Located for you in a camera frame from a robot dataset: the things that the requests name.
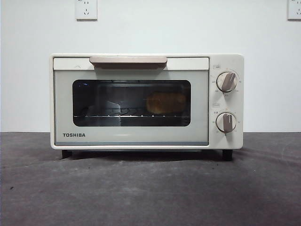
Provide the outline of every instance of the bread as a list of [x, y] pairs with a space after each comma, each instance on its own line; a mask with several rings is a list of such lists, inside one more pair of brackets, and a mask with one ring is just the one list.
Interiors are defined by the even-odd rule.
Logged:
[[186, 96], [182, 93], [154, 92], [146, 99], [147, 110], [153, 114], [178, 113], [185, 106]]

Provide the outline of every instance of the black foot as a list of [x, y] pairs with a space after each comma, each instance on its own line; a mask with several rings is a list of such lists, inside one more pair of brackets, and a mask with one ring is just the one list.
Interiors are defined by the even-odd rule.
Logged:
[[68, 150], [62, 150], [62, 159], [72, 156], [72, 152]]
[[232, 153], [233, 153], [232, 149], [223, 150], [222, 151], [222, 159], [225, 160], [225, 161], [232, 161]]

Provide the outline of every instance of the toshiba toaster oven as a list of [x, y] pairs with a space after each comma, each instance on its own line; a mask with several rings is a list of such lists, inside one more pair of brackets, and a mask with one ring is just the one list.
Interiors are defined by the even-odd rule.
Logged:
[[197, 151], [243, 145], [238, 54], [52, 54], [51, 146]]

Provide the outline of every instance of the electrical outlet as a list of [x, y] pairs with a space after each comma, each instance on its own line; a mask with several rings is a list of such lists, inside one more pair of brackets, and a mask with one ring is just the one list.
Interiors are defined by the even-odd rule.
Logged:
[[301, 0], [288, 0], [287, 19], [301, 20]]
[[75, 0], [77, 20], [97, 20], [97, 0]]

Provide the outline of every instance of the timer knob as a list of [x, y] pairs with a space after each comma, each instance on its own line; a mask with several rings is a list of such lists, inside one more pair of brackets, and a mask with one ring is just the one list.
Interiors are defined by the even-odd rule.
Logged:
[[236, 119], [230, 113], [222, 113], [216, 118], [216, 126], [221, 132], [230, 133], [236, 127]]
[[224, 72], [217, 77], [216, 85], [223, 92], [231, 92], [235, 89], [237, 78], [235, 73]]

